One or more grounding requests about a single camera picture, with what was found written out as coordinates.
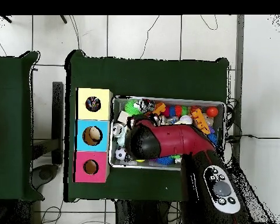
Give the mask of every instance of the green mat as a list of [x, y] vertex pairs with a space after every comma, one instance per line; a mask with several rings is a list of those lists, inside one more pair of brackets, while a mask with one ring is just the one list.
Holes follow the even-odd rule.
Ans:
[[65, 114], [70, 119], [65, 126], [65, 149], [69, 150], [65, 152], [65, 199], [182, 200], [179, 171], [111, 167], [106, 183], [72, 182], [75, 88], [110, 89], [123, 96], [226, 102], [228, 66], [225, 58], [216, 62], [128, 60], [88, 58], [82, 51], [72, 51], [65, 63]]
[[29, 76], [37, 52], [0, 57], [0, 199], [42, 200], [30, 185]]

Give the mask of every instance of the orange ball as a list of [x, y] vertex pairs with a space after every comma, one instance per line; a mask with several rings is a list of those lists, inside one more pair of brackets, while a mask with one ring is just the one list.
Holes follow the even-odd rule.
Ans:
[[208, 117], [214, 118], [218, 115], [219, 111], [216, 107], [209, 107], [206, 110], [206, 114], [208, 115]]

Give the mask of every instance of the wall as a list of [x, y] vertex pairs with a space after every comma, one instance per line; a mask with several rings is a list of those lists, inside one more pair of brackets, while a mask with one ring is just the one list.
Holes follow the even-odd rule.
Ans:
[[[280, 27], [273, 18], [244, 17], [241, 128], [258, 137], [280, 137]], [[280, 224], [280, 140], [242, 137], [240, 165]]]

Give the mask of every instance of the round hole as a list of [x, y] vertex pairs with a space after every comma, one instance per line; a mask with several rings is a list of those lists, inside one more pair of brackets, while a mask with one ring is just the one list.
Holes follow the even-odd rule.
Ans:
[[95, 160], [88, 160], [84, 163], [83, 169], [87, 174], [96, 174], [99, 170], [99, 165]]
[[95, 146], [98, 145], [100, 141], [103, 139], [103, 133], [96, 126], [90, 126], [83, 131], [82, 138], [84, 143], [91, 146]]
[[95, 96], [90, 96], [85, 102], [86, 109], [88, 111], [96, 112], [100, 110], [100, 99]]

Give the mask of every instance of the remote control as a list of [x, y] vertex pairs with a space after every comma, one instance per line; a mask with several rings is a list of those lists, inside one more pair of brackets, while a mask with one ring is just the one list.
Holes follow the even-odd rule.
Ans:
[[204, 181], [216, 209], [227, 214], [239, 212], [239, 199], [223, 169], [215, 165], [207, 167]]

